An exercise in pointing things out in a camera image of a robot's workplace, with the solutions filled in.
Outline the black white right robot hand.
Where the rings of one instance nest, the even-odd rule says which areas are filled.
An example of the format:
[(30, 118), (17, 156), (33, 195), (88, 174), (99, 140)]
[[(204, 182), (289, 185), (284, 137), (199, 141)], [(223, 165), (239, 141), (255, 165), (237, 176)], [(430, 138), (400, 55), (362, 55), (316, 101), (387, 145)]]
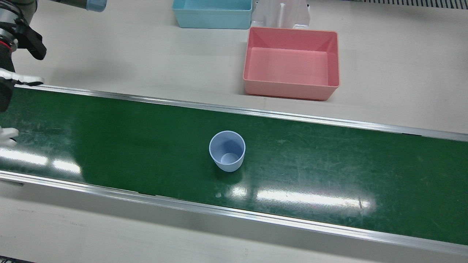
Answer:
[[(0, 111), (5, 112), (10, 106), (13, 97), (14, 86), (20, 85), (40, 85), (44, 83), (44, 78), (38, 76), (22, 75), (15, 72), (11, 50), (6, 46), (1, 46), (0, 51)], [(15, 137), (19, 135), (16, 128), (1, 127), (1, 146), (13, 147), (17, 144)]]

